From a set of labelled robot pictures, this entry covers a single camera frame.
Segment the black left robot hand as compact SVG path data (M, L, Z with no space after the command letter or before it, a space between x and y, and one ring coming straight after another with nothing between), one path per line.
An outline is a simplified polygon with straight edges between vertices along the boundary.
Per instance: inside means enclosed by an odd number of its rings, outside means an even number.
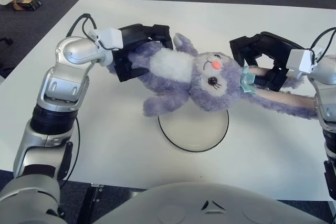
M122 33L123 48L113 53L113 68L120 82L137 78L149 72L148 67L133 68L133 62L128 57L129 53L144 43L158 41L163 47L173 49L169 26L133 24L120 30Z

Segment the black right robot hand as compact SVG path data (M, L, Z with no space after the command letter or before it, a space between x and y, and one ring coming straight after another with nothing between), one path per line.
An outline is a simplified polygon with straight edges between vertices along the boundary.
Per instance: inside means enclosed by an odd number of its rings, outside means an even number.
M303 50L297 43L278 35L263 31L252 37L239 37L229 42L235 61L244 66L258 66L257 58L262 55L273 60L273 68L265 74L259 74L254 84L272 91L279 91L287 80L286 67L290 52L293 49Z

